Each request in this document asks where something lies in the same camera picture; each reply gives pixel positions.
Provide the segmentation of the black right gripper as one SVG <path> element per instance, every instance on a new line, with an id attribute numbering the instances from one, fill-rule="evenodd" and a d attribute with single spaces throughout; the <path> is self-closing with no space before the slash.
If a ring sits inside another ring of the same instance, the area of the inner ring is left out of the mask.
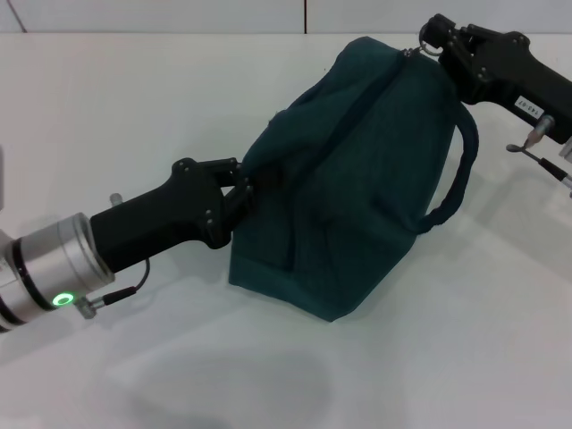
<path id="1" fill-rule="evenodd" d="M 548 115 L 546 136 L 561 145 L 570 140 L 571 81 L 534 58 L 527 37 L 474 24 L 458 29 L 436 14 L 422 27 L 422 44 L 442 47 L 439 63 L 464 103 L 500 105 L 532 126 Z"/>

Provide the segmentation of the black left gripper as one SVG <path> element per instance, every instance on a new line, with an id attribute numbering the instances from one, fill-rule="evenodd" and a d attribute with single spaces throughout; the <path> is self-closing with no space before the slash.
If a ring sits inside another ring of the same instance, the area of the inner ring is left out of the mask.
<path id="1" fill-rule="evenodd" d="M 97 253 L 114 273 L 184 241 L 219 249 L 255 205 L 255 189 L 241 179 L 235 158 L 175 162 L 169 179 L 156 189 L 90 218 Z"/>

